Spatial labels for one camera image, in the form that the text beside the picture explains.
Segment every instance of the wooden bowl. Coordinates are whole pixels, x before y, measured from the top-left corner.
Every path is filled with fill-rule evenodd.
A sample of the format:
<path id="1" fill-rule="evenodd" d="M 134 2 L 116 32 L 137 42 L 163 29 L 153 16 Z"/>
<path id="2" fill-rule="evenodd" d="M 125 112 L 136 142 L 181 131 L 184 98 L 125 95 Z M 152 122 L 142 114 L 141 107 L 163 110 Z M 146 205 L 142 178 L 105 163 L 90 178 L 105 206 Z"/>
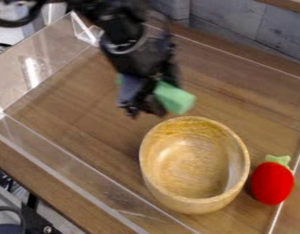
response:
<path id="1" fill-rule="evenodd" d="M 150 193 L 185 214 L 205 214 L 228 205 L 249 174 L 249 154 L 240 138 L 201 117 L 160 123 L 145 136 L 138 157 Z"/>

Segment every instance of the bowl rim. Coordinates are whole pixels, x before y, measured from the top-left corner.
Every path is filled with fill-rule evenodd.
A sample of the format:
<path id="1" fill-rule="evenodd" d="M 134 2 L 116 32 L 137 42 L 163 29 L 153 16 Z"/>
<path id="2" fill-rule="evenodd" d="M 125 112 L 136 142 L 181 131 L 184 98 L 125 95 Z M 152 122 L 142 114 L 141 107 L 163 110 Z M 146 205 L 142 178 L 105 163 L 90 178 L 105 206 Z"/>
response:
<path id="1" fill-rule="evenodd" d="M 204 121 L 204 122 L 211 122 L 213 123 L 215 125 L 217 125 L 220 128 L 224 129 L 224 131 L 227 131 L 232 137 L 235 138 L 236 140 L 236 143 L 239 144 L 240 148 L 241 148 L 241 152 L 243 152 L 243 156 L 244 156 L 244 171 L 243 171 L 243 174 L 241 174 L 241 177 L 240 179 L 237 180 L 235 186 L 228 189 L 224 193 L 216 195 L 215 197 L 208 197 L 208 198 L 191 198 L 191 197 L 184 197 L 184 196 L 180 196 L 177 194 L 175 194 L 173 192 L 168 191 L 163 186 L 157 186 L 156 184 L 152 183 L 152 180 L 150 180 L 150 177 L 148 176 L 148 174 L 145 173 L 145 159 L 142 158 L 142 151 L 144 151 L 144 147 L 145 147 L 145 142 L 146 142 L 146 139 L 150 137 L 152 133 L 157 130 L 157 128 L 160 126 L 163 126 L 164 124 L 167 124 L 168 122 L 175 122 L 175 121 L 180 121 L 180 120 L 184 120 L 184 119 L 196 119 L 196 120 L 200 120 L 200 121 Z M 140 145 L 140 149 L 138 149 L 138 163 L 140 163 L 140 168 L 141 168 L 141 173 L 142 173 L 142 176 L 146 178 L 146 181 L 148 183 L 155 187 L 156 190 L 160 191 L 161 194 L 164 194 L 165 196 L 168 197 L 172 197 L 173 199 L 181 201 L 181 202 L 195 202 L 195 203 L 199 203 L 199 204 L 209 204 L 212 202 L 216 202 L 219 200 L 223 200 L 225 198 L 228 198 L 229 196 L 237 194 L 237 191 L 241 189 L 241 187 L 244 186 L 244 183 L 247 181 L 247 178 L 248 178 L 248 175 L 249 175 L 249 171 L 251 171 L 251 157 L 249 157 L 249 151 L 247 149 L 247 146 L 245 144 L 243 143 L 243 140 L 240 139 L 240 137 L 236 135 L 236 133 L 231 130 L 229 127 L 227 127 L 223 123 L 217 122 L 217 121 L 213 121 L 211 120 L 209 118 L 205 118 L 205 117 L 200 117 L 200 116 L 180 116 L 180 117 L 176 117 L 176 118 L 172 118 L 167 121 L 163 121 L 160 122 L 150 130 L 149 132 L 146 133 L 144 139 L 142 139 L 142 142 L 141 142 L 141 145 Z"/>

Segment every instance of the green sponge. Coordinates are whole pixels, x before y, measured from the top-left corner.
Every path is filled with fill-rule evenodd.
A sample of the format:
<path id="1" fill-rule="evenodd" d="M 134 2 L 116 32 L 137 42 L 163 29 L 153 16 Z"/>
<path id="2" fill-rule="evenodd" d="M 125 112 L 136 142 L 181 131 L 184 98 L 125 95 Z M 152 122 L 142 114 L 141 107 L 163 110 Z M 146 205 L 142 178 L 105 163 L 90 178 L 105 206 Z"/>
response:
<path id="1" fill-rule="evenodd" d="M 192 108 L 196 100 L 189 92 L 163 81 L 159 81 L 153 93 L 164 108 L 175 114 L 184 114 Z"/>

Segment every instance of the transparent enclosure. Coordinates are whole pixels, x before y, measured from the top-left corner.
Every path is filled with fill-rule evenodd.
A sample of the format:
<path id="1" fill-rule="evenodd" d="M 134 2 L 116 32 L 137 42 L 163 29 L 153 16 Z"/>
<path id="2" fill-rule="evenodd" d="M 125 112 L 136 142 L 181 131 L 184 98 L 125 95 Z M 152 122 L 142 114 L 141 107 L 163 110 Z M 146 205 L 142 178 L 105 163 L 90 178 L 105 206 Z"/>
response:
<path id="1" fill-rule="evenodd" d="M 296 171 L 284 205 L 259 203 L 247 184 L 220 211 L 183 215 L 152 197 L 137 162 L 144 135 L 175 116 L 124 115 L 98 28 L 70 17 L 0 55 L 0 141 L 137 233 L 299 233 L 284 227 L 300 230 L 300 77 L 175 36 L 181 85 L 197 97 L 188 115 L 231 127 L 251 170 L 267 154 L 288 154 Z"/>

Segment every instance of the strawberry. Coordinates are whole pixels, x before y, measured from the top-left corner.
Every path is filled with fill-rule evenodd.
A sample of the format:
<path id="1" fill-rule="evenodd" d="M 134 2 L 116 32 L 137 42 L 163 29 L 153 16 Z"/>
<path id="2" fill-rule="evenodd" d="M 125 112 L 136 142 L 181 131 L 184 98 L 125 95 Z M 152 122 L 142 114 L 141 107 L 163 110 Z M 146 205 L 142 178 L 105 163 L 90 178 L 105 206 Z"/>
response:
<path id="1" fill-rule="evenodd" d="M 267 205 L 284 201 L 293 189 L 293 173 L 288 167 L 289 156 L 268 155 L 251 176 L 251 191 L 255 198 Z"/>

